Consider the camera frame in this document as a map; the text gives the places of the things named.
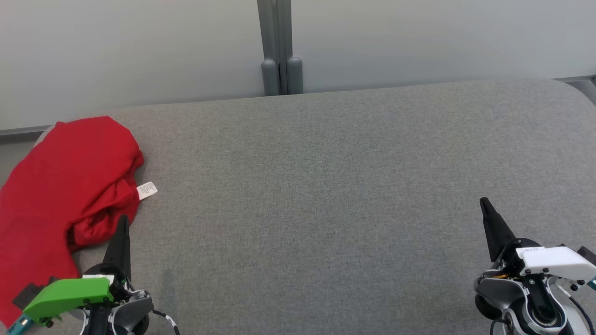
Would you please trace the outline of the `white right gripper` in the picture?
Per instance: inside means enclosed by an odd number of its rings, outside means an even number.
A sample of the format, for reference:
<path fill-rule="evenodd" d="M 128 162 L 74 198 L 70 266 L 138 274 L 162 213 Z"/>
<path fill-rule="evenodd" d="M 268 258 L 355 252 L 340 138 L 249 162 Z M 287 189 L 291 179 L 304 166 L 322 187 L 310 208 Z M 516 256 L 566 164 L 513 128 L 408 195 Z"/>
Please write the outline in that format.
<path fill-rule="evenodd" d="M 487 197 L 481 197 L 483 226 L 494 270 L 508 278 L 555 276 L 569 281 L 589 282 L 596 275 L 595 264 L 566 246 L 546 248 L 528 238 L 516 238 Z"/>

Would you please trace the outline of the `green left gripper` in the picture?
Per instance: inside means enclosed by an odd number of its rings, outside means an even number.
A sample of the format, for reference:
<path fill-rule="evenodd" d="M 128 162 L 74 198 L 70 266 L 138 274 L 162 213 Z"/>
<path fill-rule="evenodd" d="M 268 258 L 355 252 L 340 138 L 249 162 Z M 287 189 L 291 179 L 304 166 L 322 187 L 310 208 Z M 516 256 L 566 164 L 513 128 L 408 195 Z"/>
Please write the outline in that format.
<path fill-rule="evenodd" d="M 23 313 L 34 322 L 47 322 L 80 307 L 126 300 L 131 279 L 129 227 L 128 215 L 121 215 L 104 263 L 91 267 L 81 278 L 61 279 L 45 286 Z"/>

